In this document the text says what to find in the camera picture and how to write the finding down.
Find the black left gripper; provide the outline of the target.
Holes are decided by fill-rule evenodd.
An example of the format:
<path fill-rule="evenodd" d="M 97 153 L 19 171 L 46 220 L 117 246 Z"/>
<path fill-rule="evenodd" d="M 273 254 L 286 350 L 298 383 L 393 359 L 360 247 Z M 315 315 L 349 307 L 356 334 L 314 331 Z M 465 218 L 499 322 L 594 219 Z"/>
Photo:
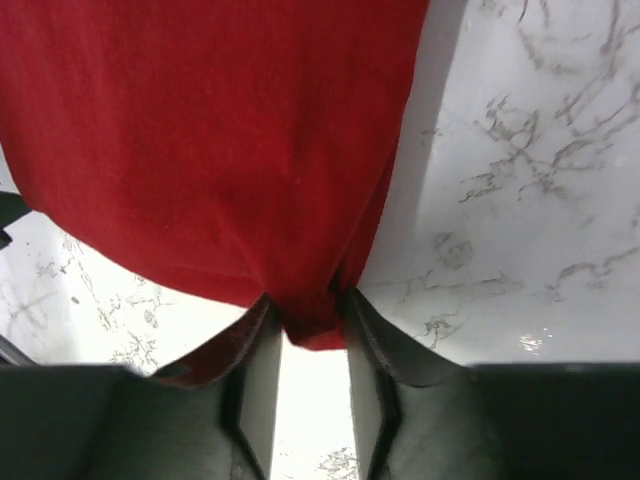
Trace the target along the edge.
<path fill-rule="evenodd" d="M 0 245 L 9 245 L 11 236 L 5 229 L 31 212 L 31 208 L 17 193 L 0 192 Z"/>

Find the red t-shirt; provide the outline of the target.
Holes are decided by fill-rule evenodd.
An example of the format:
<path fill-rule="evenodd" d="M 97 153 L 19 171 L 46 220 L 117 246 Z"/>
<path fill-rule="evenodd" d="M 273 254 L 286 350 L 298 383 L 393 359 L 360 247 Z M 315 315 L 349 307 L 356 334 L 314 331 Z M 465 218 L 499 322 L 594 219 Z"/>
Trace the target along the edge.
<path fill-rule="evenodd" d="M 5 1 L 1 144 L 26 203 L 156 283 L 339 349 L 424 1 Z"/>

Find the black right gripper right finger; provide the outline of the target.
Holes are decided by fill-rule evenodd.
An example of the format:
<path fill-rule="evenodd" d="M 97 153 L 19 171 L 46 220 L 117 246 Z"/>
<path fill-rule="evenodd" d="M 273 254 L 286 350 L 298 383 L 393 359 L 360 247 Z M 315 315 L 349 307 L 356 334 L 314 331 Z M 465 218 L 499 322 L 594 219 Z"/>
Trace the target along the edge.
<path fill-rule="evenodd" d="M 635 363 L 443 358 L 344 295 L 352 418 L 364 479 L 635 479 Z"/>

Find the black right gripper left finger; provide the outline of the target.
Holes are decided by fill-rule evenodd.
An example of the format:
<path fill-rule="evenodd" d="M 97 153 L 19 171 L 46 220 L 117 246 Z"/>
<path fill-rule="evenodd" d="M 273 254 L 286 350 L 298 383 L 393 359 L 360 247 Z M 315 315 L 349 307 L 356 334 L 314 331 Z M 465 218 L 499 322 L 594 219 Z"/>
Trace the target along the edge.
<path fill-rule="evenodd" d="M 1 344 L 5 479 L 265 479 L 282 337 L 260 297 L 150 377 L 115 365 L 36 364 Z"/>

